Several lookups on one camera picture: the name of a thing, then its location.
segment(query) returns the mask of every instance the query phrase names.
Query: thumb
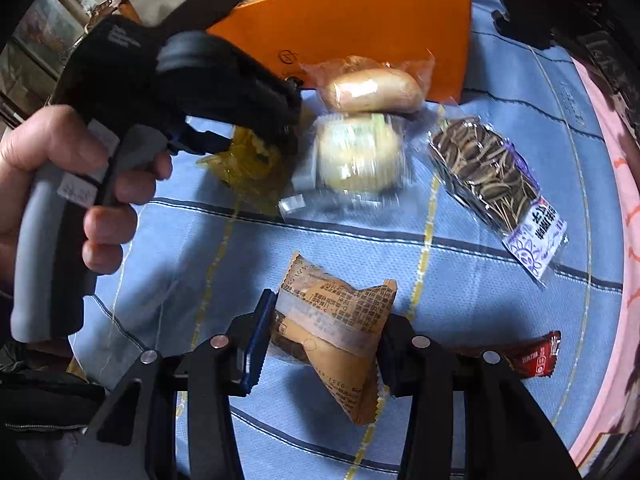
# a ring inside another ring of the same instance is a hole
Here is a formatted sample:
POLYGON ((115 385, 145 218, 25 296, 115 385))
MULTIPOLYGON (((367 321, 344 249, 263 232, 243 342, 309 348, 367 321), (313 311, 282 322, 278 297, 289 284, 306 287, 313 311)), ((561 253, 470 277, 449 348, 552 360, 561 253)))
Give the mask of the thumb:
POLYGON ((33 171, 50 160, 73 173, 91 173, 108 160, 107 149, 87 131, 82 119, 65 105, 33 114, 0 141, 0 234, 20 227, 33 171))

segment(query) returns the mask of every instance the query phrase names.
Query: bread roll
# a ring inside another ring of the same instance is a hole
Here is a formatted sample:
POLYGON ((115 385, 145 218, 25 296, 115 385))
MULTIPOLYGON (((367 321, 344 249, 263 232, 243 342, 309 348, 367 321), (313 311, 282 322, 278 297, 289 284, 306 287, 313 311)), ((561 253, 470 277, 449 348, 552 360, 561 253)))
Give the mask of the bread roll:
POLYGON ((407 72, 371 68, 343 74, 323 90, 322 98, 335 112, 404 112, 420 109, 422 89, 407 72))
POLYGON ((398 183, 401 139, 383 114, 325 120, 318 126, 318 172, 335 190, 375 192, 398 183))

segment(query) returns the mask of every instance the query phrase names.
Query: zipper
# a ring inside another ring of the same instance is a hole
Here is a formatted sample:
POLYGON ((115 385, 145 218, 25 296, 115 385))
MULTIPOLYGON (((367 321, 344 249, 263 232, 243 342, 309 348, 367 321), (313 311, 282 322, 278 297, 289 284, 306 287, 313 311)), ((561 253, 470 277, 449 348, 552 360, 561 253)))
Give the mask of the zipper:
POLYGON ((71 431, 86 428, 85 424, 73 424, 71 426, 53 426, 49 424, 4 424, 6 428, 14 431, 71 431))

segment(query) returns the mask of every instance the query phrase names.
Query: red snack wrapper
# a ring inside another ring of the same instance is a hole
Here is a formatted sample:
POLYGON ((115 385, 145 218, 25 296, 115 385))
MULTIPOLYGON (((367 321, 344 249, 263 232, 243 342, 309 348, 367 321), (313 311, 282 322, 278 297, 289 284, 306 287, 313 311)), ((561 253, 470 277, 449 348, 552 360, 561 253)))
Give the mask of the red snack wrapper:
POLYGON ((530 341, 483 348, 458 348, 454 351, 469 357, 479 357, 483 352, 493 350, 507 359, 521 379, 551 377, 558 360, 560 339, 560 331, 554 330, 530 341))

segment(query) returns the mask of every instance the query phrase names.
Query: human hand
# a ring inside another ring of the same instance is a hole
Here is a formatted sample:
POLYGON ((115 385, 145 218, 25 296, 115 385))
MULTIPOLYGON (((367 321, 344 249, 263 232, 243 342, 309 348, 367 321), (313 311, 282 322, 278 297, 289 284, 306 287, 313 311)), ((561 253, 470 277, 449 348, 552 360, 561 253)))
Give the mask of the human hand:
MULTIPOLYGON (((108 160, 107 150, 87 131, 69 106, 42 108, 0 141, 0 286, 13 289, 15 253, 22 214, 29 198, 34 172, 48 160, 65 171, 87 174, 108 160)), ((159 153, 153 173, 124 171, 116 179, 114 193, 123 205, 93 206, 84 215, 82 247, 86 266, 100 274, 118 270, 121 244, 129 242, 138 224, 129 204, 145 204, 156 193, 156 179, 169 178, 171 157, 159 153)))

